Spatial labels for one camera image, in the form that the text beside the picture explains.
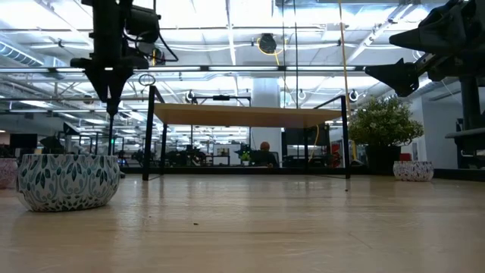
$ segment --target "white pot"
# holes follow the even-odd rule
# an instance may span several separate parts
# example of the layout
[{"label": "white pot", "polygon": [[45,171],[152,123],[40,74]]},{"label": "white pot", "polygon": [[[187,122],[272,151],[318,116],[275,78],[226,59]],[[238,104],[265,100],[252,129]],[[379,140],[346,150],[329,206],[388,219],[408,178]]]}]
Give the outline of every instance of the white pot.
[{"label": "white pot", "polygon": [[13,187],[17,176],[17,159],[0,158],[0,189]]},{"label": "white pot", "polygon": [[431,181],[434,167],[431,162],[394,162],[394,176],[402,181]]},{"label": "white pot", "polygon": [[116,156],[24,155],[16,189],[31,211],[63,212],[105,205],[119,182]]}]

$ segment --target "person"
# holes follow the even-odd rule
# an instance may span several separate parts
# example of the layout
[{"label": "person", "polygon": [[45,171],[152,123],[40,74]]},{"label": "person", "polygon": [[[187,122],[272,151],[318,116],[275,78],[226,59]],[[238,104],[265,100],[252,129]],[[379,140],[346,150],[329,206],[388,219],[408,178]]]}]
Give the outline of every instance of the person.
[{"label": "person", "polygon": [[259,146],[259,151],[251,155],[251,161],[256,166],[268,166],[269,168],[278,168],[278,161],[274,154],[270,152],[270,143],[264,141]]}]

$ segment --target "wooden floor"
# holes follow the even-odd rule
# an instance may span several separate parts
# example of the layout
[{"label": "wooden floor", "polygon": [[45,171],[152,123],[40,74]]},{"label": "wooden floor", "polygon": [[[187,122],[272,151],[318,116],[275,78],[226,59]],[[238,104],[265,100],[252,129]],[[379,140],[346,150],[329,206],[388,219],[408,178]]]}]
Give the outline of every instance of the wooden floor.
[{"label": "wooden floor", "polygon": [[485,183],[140,177],[81,212],[0,191],[0,272],[485,272]]}]

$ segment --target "ceiling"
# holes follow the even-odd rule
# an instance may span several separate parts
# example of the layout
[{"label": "ceiling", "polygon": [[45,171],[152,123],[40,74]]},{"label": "ceiling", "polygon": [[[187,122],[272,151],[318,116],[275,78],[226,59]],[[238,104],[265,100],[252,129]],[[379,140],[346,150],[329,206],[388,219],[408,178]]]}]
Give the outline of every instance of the ceiling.
[{"label": "ceiling", "polygon": [[[389,44],[389,37],[415,28],[432,8],[444,3],[434,0],[359,0],[352,4],[344,3],[342,14],[346,46],[342,47],[339,6],[322,2],[298,0],[293,7],[293,1],[285,1],[282,6],[281,0],[157,0],[156,11],[161,15],[161,35],[180,59],[177,63],[167,65],[337,66],[334,71],[301,71],[299,74],[298,89],[305,93],[305,99],[300,99],[298,106],[311,108],[345,92],[343,48],[349,66],[389,64],[400,58],[415,61],[420,52],[396,48]],[[134,0],[134,4],[153,7],[152,0]],[[92,31],[92,9],[81,5],[79,0],[3,0],[0,2],[0,18],[1,67],[27,68],[28,65],[40,66],[40,63],[43,66],[68,66],[72,58],[88,58],[92,51],[92,40],[88,37]],[[256,42],[262,33],[273,34],[278,51],[281,51],[279,55],[264,55],[260,52]],[[16,49],[15,54],[27,55],[33,61],[25,65],[25,60],[22,63],[19,58],[12,58],[12,54],[1,50],[4,45],[8,45],[8,50]],[[157,46],[169,55],[161,43],[157,43]],[[155,85],[165,101],[172,103],[184,103],[184,97],[190,90],[200,96],[250,96],[256,92],[252,89],[252,79],[255,77],[278,77],[281,91],[285,91],[283,73],[278,72],[162,71],[150,74],[157,80]],[[86,121],[88,118],[106,121],[106,115],[102,112],[105,105],[79,100],[85,96],[97,97],[83,74],[53,75],[17,71],[0,73],[0,77],[0,96],[3,99],[25,98],[29,102],[39,98],[60,100],[43,104],[6,101],[0,104],[4,110],[98,109],[94,113],[64,113],[60,118],[82,128],[93,125]],[[125,101],[122,109],[138,109],[140,112],[137,118],[118,115],[117,126],[144,127],[146,117],[143,111],[148,106],[142,98],[147,96],[147,88],[140,84],[139,78],[140,74],[134,75],[125,85],[123,93],[124,98],[138,100]],[[294,73],[287,74],[286,85],[287,94],[295,98],[298,90]],[[363,72],[350,71],[348,85],[349,89],[360,94],[373,96],[390,91],[387,86],[367,77]],[[221,102],[208,100],[206,103]],[[225,104],[238,105],[238,102],[229,101]],[[284,102],[282,106],[295,108],[295,99]],[[180,135],[173,133],[173,139],[177,137]]]}]

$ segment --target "patterned ceramic pot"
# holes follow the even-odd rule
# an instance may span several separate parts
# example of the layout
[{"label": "patterned ceramic pot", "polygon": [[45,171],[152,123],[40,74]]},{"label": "patterned ceramic pot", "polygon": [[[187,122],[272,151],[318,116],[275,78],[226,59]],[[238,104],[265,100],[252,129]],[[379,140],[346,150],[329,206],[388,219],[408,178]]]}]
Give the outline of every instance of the patterned ceramic pot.
[{"label": "patterned ceramic pot", "polygon": [[402,181],[431,181],[434,175],[431,162],[394,162],[394,176]]},{"label": "patterned ceramic pot", "polygon": [[0,189],[13,187],[17,176],[17,159],[0,158]]},{"label": "patterned ceramic pot", "polygon": [[34,212],[64,212],[106,205],[120,182],[116,156],[24,155],[17,196]]}]

